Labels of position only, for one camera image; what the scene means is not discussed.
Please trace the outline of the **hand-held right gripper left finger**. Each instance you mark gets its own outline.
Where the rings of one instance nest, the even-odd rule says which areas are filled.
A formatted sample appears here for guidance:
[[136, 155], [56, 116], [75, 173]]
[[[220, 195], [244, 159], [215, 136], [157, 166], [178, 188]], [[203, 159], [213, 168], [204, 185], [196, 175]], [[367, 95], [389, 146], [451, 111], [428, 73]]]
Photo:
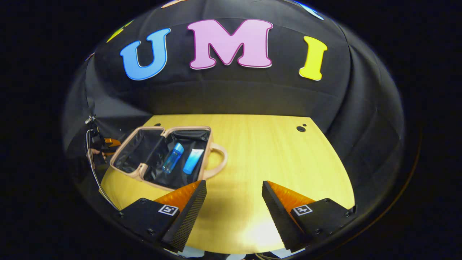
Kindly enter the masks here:
[[119, 224], [144, 242], [177, 253], [184, 250], [206, 195], [201, 180], [155, 200], [140, 198], [119, 211]]

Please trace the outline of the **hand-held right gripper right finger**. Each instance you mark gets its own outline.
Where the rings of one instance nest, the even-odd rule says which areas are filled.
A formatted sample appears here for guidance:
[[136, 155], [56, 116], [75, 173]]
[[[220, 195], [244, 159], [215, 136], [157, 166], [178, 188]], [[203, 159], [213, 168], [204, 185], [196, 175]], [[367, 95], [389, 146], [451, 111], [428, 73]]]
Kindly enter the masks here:
[[315, 201], [271, 181], [263, 181], [261, 195], [284, 248], [292, 252], [319, 247], [357, 218], [333, 199]]

